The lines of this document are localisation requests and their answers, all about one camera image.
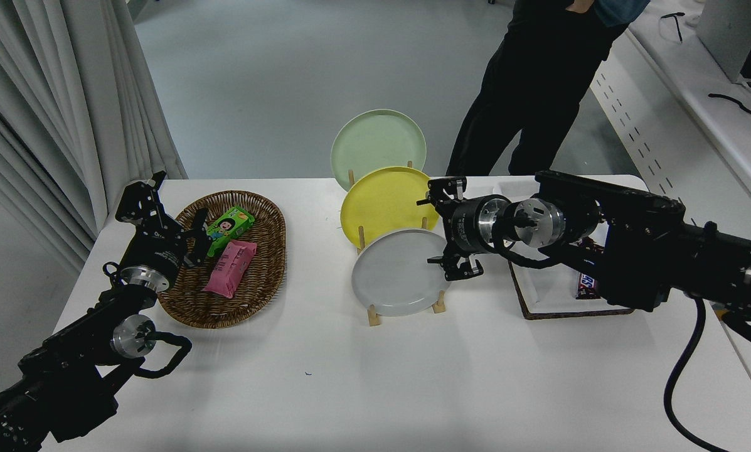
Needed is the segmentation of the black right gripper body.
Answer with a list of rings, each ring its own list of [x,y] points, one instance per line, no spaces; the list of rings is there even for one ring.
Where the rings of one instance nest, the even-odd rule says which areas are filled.
[[[459,255],[484,253],[484,241],[479,231],[478,198],[449,200],[443,207],[444,230]]]

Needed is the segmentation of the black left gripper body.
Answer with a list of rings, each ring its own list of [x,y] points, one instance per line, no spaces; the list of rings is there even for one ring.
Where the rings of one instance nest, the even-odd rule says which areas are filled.
[[[156,272],[167,283],[175,283],[186,252],[186,239],[181,236],[167,239],[162,235],[138,232],[122,257],[122,280],[130,281],[132,272],[137,273],[143,268]]]

